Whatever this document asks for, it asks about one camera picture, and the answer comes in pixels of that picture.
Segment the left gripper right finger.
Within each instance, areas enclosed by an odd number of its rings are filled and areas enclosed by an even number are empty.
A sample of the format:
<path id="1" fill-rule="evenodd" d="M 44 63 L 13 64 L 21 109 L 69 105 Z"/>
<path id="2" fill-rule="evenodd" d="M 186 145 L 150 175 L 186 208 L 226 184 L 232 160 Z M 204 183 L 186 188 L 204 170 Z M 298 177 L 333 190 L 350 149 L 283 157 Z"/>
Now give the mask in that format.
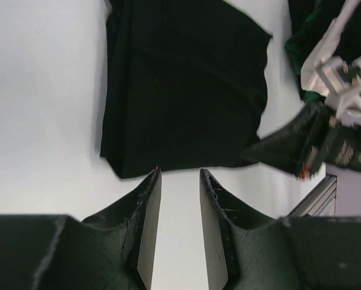
<path id="1" fill-rule="evenodd" d="M 273 219 L 200 171 L 210 289 L 361 289 L 361 217 Z"/>

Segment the right aluminium frame post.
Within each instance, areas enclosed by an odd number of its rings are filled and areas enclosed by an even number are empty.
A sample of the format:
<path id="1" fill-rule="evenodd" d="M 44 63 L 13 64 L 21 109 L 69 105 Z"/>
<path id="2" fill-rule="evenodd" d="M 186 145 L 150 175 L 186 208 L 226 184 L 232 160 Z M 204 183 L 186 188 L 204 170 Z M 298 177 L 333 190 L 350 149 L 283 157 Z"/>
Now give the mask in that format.
<path id="1" fill-rule="evenodd" d="M 288 216 L 335 216 L 336 196 L 337 176 L 327 174 Z"/>

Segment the black t-shirt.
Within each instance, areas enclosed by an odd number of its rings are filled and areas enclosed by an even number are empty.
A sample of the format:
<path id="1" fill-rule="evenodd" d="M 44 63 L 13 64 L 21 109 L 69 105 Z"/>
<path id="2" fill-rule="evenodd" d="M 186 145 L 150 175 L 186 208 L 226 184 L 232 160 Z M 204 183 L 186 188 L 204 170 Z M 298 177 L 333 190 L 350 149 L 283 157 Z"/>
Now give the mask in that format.
<path id="1" fill-rule="evenodd" d="M 244 167 L 270 35 L 225 1 L 111 1 L 100 154 L 120 178 Z"/>

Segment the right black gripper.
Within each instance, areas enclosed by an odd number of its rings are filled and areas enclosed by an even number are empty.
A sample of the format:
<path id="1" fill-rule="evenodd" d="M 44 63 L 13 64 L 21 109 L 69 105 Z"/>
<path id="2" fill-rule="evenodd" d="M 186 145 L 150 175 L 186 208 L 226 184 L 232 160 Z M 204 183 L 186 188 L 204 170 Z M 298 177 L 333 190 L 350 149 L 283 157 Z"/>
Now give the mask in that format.
<path id="1" fill-rule="evenodd" d="M 356 110 L 361 117 L 361 110 Z M 263 163 L 301 179 L 323 164 L 361 173 L 361 125 L 344 125 L 319 102 L 306 104 L 284 127 L 246 147 L 241 159 Z"/>

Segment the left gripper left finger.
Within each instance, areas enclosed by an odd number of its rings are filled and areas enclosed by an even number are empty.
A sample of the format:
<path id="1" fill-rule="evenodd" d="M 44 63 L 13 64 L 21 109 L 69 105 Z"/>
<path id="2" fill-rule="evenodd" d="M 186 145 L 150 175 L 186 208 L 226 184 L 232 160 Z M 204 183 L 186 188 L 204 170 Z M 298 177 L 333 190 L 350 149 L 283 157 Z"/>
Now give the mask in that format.
<path id="1" fill-rule="evenodd" d="M 82 221 L 0 214 L 0 289 L 150 289 L 160 201 L 154 169 Z"/>

